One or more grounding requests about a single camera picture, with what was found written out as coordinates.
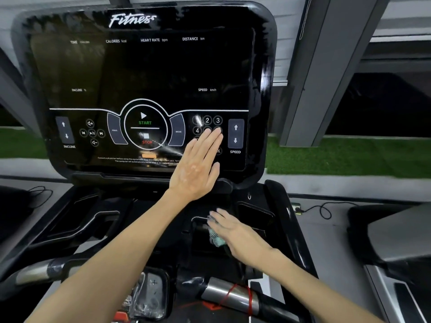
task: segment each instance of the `red safety cord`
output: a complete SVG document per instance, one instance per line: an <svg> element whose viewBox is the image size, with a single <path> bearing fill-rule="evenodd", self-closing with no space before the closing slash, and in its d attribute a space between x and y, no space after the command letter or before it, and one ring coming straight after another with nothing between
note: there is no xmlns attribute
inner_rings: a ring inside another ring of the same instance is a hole
<svg viewBox="0 0 431 323"><path fill-rule="evenodd" d="M231 293L232 290L234 290L236 287L238 287L238 284L235 283L228 291L228 293L226 294L226 296L224 296L224 298L222 299L222 301L219 303L219 305L221 306L226 299L228 299L229 294ZM253 301L253 293L251 292L251 289L249 286L247 286L247 290L248 290L248 315L252 316L253 315L253 308L251 307L252 301Z"/></svg>

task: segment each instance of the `black cable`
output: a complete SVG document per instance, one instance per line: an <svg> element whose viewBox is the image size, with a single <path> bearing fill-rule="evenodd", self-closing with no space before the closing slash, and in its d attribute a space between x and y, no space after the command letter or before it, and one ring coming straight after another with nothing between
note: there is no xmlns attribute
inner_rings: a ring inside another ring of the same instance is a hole
<svg viewBox="0 0 431 323"><path fill-rule="evenodd" d="M297 210L297 212L305 213L305 212L308 212L309 210L312 210L312 209L314 209L314 208L316 208L316 207L319 207L319 213L320 213L320 216L321 216L322 218L324 218L325 220L329 220L329 219L331 219L331 217L332 217L332 213L331 213L331 211L330 211L330 210L328 210L328 209L325 207L325 205L326 205L326 204L351 204L351 205L354 205L354 206L358 206L358 204L352 203L351 201L327 201L327 202L323 203L322 205L315 205L315 206L311 206L309 209L307 209L307 210L305 210L305 211L303 211L303 210ZM325 209L325 210L329 213L329 217L324 217L324 216L323 216L322 209Z"/></svg>
<svg viewBox="0 0 431 323"><path fill-rule="evenodd" d="M36 186L36 187L30 188L30 189L28 190L28 192L39 192L38 194L32 195L32 196L33 196L33 198L35 198L35 197L39 196L39 195L40 195L40 194L42 194L43 192L50 192L50 193L51 193L51 194L48 196L48 198L47 198L46 200L44 200L41 204L39 204L38 206L35 206L35 207L30 207L30 209L32 209L32 210L34 210L35 208L38 208L38 207L42 206L43 204L45 204L45 203L46 203L46 202L51 198L51 196L52 196L52 195L53 195L53 193L54 193L54 191L53 191L53 190L51 190L51 189L47 189L45 186Z"/></svg>

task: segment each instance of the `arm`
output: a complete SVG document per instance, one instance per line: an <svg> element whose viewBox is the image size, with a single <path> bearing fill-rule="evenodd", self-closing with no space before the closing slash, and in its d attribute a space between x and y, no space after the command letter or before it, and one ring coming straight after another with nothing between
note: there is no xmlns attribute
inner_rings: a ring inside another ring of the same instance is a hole
<svg viewBox="0 0 431 323"><path fill-rule="evenodd" d="M207 129L188 143L161 199L63 282L27 323L111 322L172 219L213 188L222 139L220 129Z"/></svg>
<svg viewBox="0 0 431 323"><path fill-rule="evenodd" d="M211 215L218 223L208 221L208 225L226 241L232 255L277 280L321 321L383 323L295 265L236 217L221 209L217 212Z"/></svg>

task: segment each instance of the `treadmill console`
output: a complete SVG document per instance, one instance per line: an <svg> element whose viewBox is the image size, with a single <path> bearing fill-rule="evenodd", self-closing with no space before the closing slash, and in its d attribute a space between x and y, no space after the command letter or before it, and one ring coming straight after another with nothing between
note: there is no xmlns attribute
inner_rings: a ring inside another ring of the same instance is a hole
<svg viewBox="0 0 431 323"><path fill-rule="evenodd" d="M252 2L55 9L13 28L59 173L168 177L220 127L216 161L234 183L263 172L276 36Z"/></svg>

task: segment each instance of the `fitness logo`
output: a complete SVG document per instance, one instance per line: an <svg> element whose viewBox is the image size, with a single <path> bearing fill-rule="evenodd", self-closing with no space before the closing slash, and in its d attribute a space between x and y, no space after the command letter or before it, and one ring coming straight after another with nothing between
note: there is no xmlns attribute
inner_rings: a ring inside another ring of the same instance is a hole
<svg viewBox="0 0 431 323"><path fill-rule="evenodd" d="M153 21L157 18L156 15L144 15L143 13L132 14L129 13L126 15L125 13L118 13L111 16L111 22L109 24L109 28L111 28L112 24L118 21L118 25L134 25L134 24L148 24L150 21Z"/></svg>

